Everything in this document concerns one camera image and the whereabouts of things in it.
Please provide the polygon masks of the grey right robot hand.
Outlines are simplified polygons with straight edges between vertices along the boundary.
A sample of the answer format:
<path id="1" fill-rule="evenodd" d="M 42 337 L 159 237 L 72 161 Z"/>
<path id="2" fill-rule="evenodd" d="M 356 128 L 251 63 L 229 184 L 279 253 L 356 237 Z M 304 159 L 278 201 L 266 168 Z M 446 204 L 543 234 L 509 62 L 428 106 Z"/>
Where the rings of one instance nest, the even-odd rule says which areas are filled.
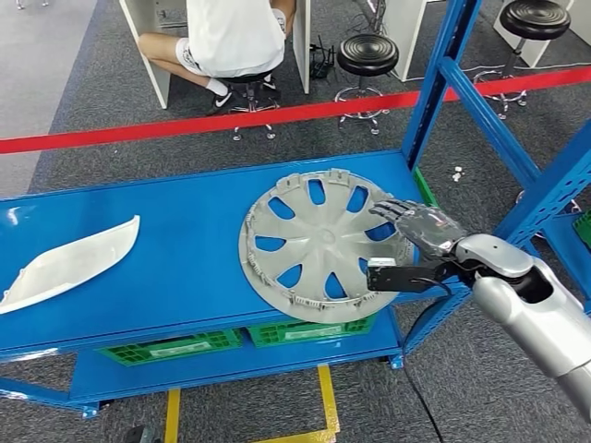
<path id="1" fill-rule="evenodd" d="M 468 236 L 466 229 L 439 208 L 413 200 L 381 200 L 368 211 L 392 223 L 428 257 L 448 257 L 457 242 Z"/>

